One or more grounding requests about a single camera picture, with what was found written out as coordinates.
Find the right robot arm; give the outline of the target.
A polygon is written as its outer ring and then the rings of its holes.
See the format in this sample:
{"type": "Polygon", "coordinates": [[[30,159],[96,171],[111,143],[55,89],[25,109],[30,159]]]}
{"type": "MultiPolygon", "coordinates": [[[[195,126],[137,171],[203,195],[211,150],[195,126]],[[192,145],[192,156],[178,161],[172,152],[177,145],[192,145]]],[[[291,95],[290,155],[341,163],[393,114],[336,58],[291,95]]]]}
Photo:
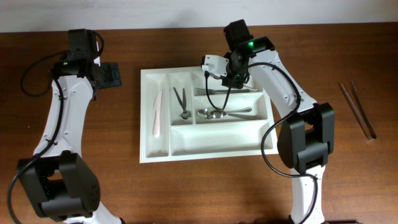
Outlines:
{"type": "Polygon", "coordinates": [[[335,112],[329,103],[319,104],[287,71],[274,44],[266,37],[255,38],[244,20],[224,29],[229,52],[222,84],[241,89],[249,78],[266,91],[277,108],[280,120],[266,131],[280,126],[277,150],[290,172],[278,171],[268,159],[268,167],[292,179],[292,223],[324,223],[322,177],[334,148],[335,112]]]}

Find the steel tablespoon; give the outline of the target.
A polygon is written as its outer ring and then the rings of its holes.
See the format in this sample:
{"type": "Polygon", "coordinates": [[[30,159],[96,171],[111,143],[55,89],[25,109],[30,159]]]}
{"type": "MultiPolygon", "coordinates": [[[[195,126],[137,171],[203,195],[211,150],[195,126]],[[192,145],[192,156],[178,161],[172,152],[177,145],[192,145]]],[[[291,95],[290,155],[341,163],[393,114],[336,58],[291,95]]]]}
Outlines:
{"type": "MultiPolygon", "coordinates": [[[[203,119],[220,119],[220,118],[210,118],[208,116],[208,113],[210,112],[209,109],[205,108],[202,110],[197,111],[197,115],[201,116],[203,119]]],[[[234,117],[234,118],[241,118],[241,119],[248,119],[248,120],[259,120],[262,119],[262,116],[256,116],[256,115],[244,115],[243,113],[231,113],[227,116],[234,117]]]]}
{"type": "Polygon", "coordinates": [[[231,113],[248,113],[251,112],[252,108],[251,107],[246,107],[243,109],[239,110],[230,110],[230,111],[225,111],[225,110],[213,110],[208,113],[208,116],[210,118],[223,118],[224,116],[227,116],[231,113]]]}

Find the steel fork straight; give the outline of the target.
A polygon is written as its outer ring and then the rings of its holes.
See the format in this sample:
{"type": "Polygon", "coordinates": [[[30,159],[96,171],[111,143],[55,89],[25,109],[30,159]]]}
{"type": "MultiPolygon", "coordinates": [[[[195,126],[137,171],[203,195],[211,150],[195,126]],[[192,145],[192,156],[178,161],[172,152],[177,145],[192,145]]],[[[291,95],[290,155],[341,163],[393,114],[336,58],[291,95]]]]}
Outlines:
{"type": "Polygon", "coordinates": [[[250,90],[248,89],[241,89],[241,90],[214,90],[214,89],[205,89],[205,88],[194,88],[194,94],[195,95],[206,95],[208,93],[209,95],[219,95],[219,94],[227,94],[227,92],[230,93],[249,93],[250,90]]]}

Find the white plastic knife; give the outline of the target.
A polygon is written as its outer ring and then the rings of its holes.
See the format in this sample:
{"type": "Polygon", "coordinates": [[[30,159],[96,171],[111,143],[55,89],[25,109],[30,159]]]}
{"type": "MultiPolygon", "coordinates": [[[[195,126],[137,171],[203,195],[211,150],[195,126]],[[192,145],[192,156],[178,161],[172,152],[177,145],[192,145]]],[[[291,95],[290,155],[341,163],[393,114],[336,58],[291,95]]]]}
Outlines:
{"type": "Polygon", "coordinates": [[[161,107],[162,107],[162,96],[163,96],[163,91],[160,90],[155,98],[154,101],[154,110],[155,110],[155,118],[154,118],[154,126],[152,130],[152,135],[154,137],[159,137],[160,136],[160,114],[161,114],[161,107]]]}

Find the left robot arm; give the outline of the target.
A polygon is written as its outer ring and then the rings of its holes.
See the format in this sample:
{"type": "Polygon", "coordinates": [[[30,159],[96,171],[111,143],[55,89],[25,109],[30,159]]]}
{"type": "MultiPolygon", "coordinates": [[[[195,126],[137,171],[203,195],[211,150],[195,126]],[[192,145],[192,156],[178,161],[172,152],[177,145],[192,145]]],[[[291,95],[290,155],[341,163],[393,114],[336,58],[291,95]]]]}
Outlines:
{"type": "Polygon", "coordinates": [[[98,178],[81,157],[81,140],[89,102],[103,88],[121,86],[116,62],[100,61],[104,40],[94,30],[68,31],[69,48],[49,70],[52,102],[43,135],[33,156],[19,160],[7,191],[20,182],[35,213],[64,223],[123,223],[101,203],[98,178]]]}

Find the small teaspoon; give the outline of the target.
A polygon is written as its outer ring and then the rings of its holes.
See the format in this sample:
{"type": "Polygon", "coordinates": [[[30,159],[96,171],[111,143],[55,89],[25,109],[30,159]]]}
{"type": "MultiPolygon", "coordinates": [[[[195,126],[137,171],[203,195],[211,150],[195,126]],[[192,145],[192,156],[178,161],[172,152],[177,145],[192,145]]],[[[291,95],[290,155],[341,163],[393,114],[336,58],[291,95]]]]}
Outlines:
{"type": "Polygon", "coordinates": [[[177,89],[175,87],[173,87],[173,90],[174,90],[174,93],[175,93],[175,95],[177,97],[179,105],[182,107],[183,93],[182,93],[182,97],[180,97],[180,95],[178,94],[177,89]]]}
{"type": "Polygon", "coordinates": [[[187,97],[185,94],[185,89],[183,89],[182,108],[183,108],[182,118],[188,119],[189,117],[191,117],[191,112],[187,110],[187,97]]]}

